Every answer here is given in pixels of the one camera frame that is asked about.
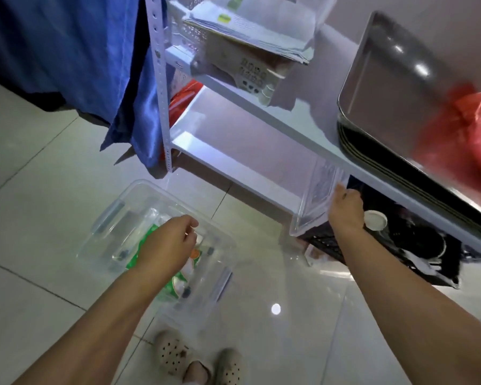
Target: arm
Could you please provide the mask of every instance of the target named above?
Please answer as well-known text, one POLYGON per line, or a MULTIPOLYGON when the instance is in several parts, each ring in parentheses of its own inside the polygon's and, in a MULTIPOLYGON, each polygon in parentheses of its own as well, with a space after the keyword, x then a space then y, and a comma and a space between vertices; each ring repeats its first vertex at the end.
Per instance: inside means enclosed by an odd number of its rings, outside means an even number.
POLYGON ((363 230, 357 191, 338 185, 330 224, 385 340, 414 384, 481 384, 481 323, 363 230))
POLYGON ((197 225, 185 215, 151 233, 137 264, 13 385, 109 385, 141 316, 189 258, 197 225))

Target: perforated metal post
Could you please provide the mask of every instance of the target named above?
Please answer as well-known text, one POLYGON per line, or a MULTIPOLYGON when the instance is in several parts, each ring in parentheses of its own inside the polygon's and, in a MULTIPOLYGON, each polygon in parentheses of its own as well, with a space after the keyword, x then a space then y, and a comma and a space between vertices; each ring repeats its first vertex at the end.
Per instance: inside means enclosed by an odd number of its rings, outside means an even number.
POLYGON ((162 142, 166 155, 168 173, 173 172, 171 162, 171 137, 169 135, 169 100, 168 79, 166 75, 166 58, 164 43, 164 20, 162 15, 162 0, 146 0, 148 28, 150 30, 151 54, 153 68, 157 81, 158 112, 162 129, 162 142))

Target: blue cloth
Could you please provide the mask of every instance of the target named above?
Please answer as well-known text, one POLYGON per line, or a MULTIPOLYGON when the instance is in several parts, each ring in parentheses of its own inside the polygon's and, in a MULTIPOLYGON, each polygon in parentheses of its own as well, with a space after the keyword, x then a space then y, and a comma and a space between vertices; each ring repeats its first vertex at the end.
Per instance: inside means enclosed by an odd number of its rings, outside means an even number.
POLYGON ((139 0, 0 0, 0 75, 27 93, 60 92, 69 105, 100 116, 111 124, 102 147, 131 142, 151 167, 161 143, 151 51, 137 94, 123 100, 138 6, 139 0))

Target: white shelf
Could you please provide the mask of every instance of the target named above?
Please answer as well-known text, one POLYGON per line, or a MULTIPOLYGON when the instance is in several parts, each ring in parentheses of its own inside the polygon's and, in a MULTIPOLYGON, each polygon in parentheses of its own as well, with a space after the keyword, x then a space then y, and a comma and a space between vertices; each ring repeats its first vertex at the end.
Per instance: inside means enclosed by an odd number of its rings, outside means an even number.
POLYGON ((317 155, 204 87, 171 128, 174 148, 297 213, 317 155))
POLYGON ((183 47, 167 48, 165 58, 227 100, 481 252, 481 237, 476 232, 455 224, 442 211, 430 209, 398 185, 368 172, 339 148, 337 99, 357 49, 355 43, 325 25, 316 38, 314 59, 307 66, 297 64, 291 70, 276 89, 271 107, 261 106, 256 97, 232 86, 216 69, 196 72, 198 68, 191 67, 193 54, 183 47))

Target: hand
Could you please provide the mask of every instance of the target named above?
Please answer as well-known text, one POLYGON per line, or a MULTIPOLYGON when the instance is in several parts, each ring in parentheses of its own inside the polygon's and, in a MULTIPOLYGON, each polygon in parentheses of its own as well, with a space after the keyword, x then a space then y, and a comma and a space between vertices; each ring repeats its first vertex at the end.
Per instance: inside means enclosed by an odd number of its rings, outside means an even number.
POLYGON ((149 278, 164 278, 166 284, 191 256, 197 239, 193 228, 197 226, 198 221, 188 214, 168 220, 146 238, 134 268, 149 278))
POLYGON ((360 193, 337 184, 329 211, 329 222, 334 233, 363 229, 364 203, 360 193))

